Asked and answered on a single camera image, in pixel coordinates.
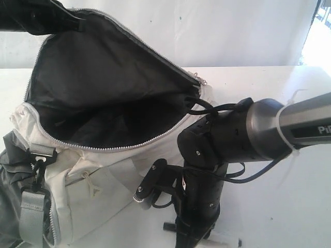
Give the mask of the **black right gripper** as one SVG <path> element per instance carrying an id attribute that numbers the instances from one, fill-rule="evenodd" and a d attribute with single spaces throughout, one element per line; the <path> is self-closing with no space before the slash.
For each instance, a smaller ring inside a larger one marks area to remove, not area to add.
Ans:
<path id="1" fill-rule="evenodd" d="M 220 215 L 220 196 L 224 184 L 219 177 L 224 177 L 227 169 L 228 163 L 213 169 L 184 163 L 186 187 L 175 221 L 176 247 L 196 247 L 215 227 Z"/>

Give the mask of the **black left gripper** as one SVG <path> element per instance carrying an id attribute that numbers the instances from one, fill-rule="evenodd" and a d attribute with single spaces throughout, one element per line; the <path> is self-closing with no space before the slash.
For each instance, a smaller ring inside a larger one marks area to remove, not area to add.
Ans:
<path id="1" fill-rule="evenodd" d="M 85 19 L 75 16 L 73 12 L 64 9 L 58 9 L 53 12 L 49 33 L 83 32 L 84 30 Z"/>

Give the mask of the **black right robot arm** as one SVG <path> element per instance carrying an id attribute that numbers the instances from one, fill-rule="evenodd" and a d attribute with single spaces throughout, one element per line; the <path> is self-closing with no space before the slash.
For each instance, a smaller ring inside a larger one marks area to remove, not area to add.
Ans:
<path id="1" fill-rule="evenodd" d="M 330 142 L 330 94 L 283 105 L 274 99 L 216 107 L 196 99 L 200 119 L 177 138 L 184 159 L 176 246 L 195 247 L 220 215 L 225 182 L 253 181 L 301 148 Z"/>

